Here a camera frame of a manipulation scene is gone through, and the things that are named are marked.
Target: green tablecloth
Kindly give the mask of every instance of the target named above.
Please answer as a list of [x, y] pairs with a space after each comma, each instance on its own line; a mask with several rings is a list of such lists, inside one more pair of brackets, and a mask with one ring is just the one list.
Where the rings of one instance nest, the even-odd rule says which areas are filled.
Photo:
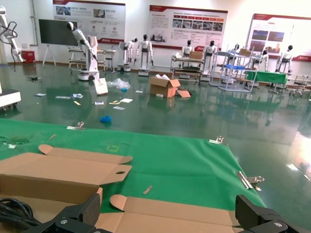
[[[104, 185], [102, 212], [114, 211], [114, 194], [235, 209], [235, 196], [246, 195], [264, 206], [255, 190], [246, 190], [236, 175], [242, 170], [227, 146], [204, 139], [86, 129], [0, 119], [0, 159], [24, 152], [40, 153], [40, 144], [131, 155], [132, 170], [123, 182]], [[7, 144], [17, 144], [9, 149]], [[142, 193], [148, 186], [147, 195]]]
[[[253, 80], [256, 72], [245, 72], [247, 75], [248, 80]], [[264, 72], [258, 71], [256, 76], [257, 82], [269, 82], [269, 83], [286, 83], [286, 74], [280, 73], [271, 73], [271, 72]]]

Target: black cable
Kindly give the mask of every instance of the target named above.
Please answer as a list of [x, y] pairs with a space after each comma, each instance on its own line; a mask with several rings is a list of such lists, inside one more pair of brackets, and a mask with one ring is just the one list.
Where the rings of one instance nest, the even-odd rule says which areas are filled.
[[0, 222], [27, 230], [41, 224], [34, 217], [31, 207], [12, 198], [0, 199]]
[[[15, 24], [14, 27], [13, 27], [13, 29], [10, 29], [11, 23], [14, 23], [14, 24]], [[1, 41], [2, 43], [4, 43], [4, 44], [11, 45], [11, 56], [12, 56], [13, 61], [14, 61], [14, 64], [13, 64], [13, 66], [12, 66], [11, 68], [12, 68], [12, 69], [14, 68], [14, 72], [15, 72], [16, 60], [15, 60], [15, 57], [14, 57], [14, 55], [13, 55], [13, 44], [11, 44], [10, 42], [5, 42], [5, 41], [3, 41], [3, 40], [2, 40], [2, 35], [3, 35], [4, 33], [6, 33], [7, 31], [9, 31], [9, 32], [12, 33], [12, 37], [13, 37], [13, 38], [17, 38], [17, 32], [15, 32], [16, 26], [17, 26], [17, 23], [14, 22], [14, 21], [9, 22], [7, 27], [4, 27], [3, 25], [1, 25], [1, 27], [3, 28], [3, 31], [0, 33], [0, 41]]]

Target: poster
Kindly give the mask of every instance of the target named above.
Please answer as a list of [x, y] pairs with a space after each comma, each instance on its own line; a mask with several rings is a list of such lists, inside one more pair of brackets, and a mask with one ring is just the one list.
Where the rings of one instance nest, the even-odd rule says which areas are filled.
[[254, 14], [247, 46], [256, 52], [265, 48], [269, 57], [277, 58], [292, 45], [293, 60], [311, 62], [309, 28], [311, 18]]
[[86, 36], [96, 36], [99, 43], [119, 44], [125, 36], [125, 4], [53, 0], [55, 20], [75, 21]]
[[149, 14], [153, 47], [181, 49], [188, 40], [196, 51], [211, 40], [222, 46], [228, 11], [150, 5]]

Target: red box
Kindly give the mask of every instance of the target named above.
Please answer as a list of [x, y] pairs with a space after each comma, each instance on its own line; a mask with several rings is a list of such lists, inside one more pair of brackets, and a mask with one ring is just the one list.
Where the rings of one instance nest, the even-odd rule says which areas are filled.
[[33, 63], [35, 62], [35, 51], [23, 50], [21, 57], [25, 59], [25, 63]]

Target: display board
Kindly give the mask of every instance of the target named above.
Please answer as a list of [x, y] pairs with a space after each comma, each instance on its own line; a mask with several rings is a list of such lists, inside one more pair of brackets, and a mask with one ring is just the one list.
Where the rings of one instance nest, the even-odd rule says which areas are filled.
[[150, 5], [149, 14], [153, 47], [181, 49], [188, 40], [196, 51], [211, 40], [222, 46], [228, 11]]
[[119, 44], [125, 36], [125, 4], [53, 0], [54, 19], [77, 22], [84, 35], [96, 36], [99, 43]]
[[67, 22], [60, 20], [39, 19], [41, 43], [53, 45], [78, 46], [72, 31], [66, 27]]
[[254, 14], [247, 46], [257, 52], [265, 48], [269, 57], [277, 58], [292, 45], [293, 60], [311, 62], [309, 28], [311, 18]]

